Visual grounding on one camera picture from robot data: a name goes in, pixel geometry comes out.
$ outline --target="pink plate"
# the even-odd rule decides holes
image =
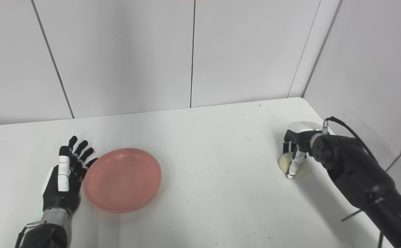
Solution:
[[[123,148],[100,157],[84,179],[84,194],[101,210],[124,213],[144,206],[158,192],[161,167],[150,153]]]

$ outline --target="robotic hand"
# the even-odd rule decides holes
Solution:
[[[355,138],[329,135],[328,121],[344,126]],[[394,247],[401,247],[401,195],[393,179],[350,127],[332,116],[323,122],[321,130],[288,129],[284,153],[290,151],[294,153],[288,178],[294,177],[308,153],[328,171],[349,203],[364,211]]]
[[[89,144],[84,140],[73,152],[77,141],[77,137],[73,136],[68,146],[60,148],[59,163],[51,168],[44,184],[41,221],[29,223],[23,228],[18,234],[15,248],[67,247],[70,237],[66,229],[80,203],[81,182],[89,167],[97,160],[94,158],[84,165],[85,160],[93,153],[93,148],[87,149],[81,155]]]

